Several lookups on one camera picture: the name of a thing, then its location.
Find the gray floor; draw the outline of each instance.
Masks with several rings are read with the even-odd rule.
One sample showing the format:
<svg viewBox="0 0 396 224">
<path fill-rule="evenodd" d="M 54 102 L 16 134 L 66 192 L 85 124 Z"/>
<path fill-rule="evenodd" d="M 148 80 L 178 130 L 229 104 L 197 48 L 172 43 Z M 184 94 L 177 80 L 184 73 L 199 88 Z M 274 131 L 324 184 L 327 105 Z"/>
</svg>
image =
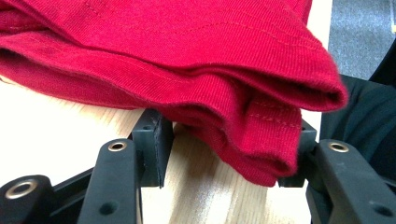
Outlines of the gray floor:
<svg viewBox="0 0 396 224">
<path fill-rule="evenodd" d="M 341 74 L 368 79 L 395 34 L 396 0 L 332 0 L 329 52 Z"/>
</svg>

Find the wooden surface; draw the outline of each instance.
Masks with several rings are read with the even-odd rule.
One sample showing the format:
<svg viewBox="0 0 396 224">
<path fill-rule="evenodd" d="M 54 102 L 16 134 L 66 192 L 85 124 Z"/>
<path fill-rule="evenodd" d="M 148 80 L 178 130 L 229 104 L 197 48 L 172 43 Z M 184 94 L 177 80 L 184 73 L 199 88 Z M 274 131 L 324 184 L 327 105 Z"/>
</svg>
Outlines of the wooden surface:
<svg viewBox="0 0 396 224">
<path fill-rule="evenodd" d="M 327 46 L 332 1 L 319 2 L 309 27 Z M 5 82 L 0 108 L 0 186 L 37 174 L 55 185 L 91 168 L 100 146 L 127 136 L 142 113 L 76 104 Z M 305 111 L 304 119 L 318 128 L 320 114 Z M 145 223 L 309 223 L 304 189 L 253 185 L 180 124 L 175 137 L 165 187 L 142 189 Z"/>
</svg>

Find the fabric fold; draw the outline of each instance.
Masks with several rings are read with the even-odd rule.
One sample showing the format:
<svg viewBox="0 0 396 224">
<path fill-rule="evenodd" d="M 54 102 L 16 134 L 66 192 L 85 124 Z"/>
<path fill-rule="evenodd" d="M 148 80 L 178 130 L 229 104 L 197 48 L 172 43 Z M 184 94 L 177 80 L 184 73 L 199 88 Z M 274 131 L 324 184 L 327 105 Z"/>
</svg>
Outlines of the fabric fold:
<svg viewBox="0 0 396 224">
<path fill-rule="evenodd" d="M 331 56 L 305 27 L 309 7 L 0 0 L 0 73 L 84 104 L 158 109 L 247 180 L 273 186 L 296 171 L 299 108 L 347 102 Z M 29 22 L 36 27 L 11 28 Z"/>
</svg>

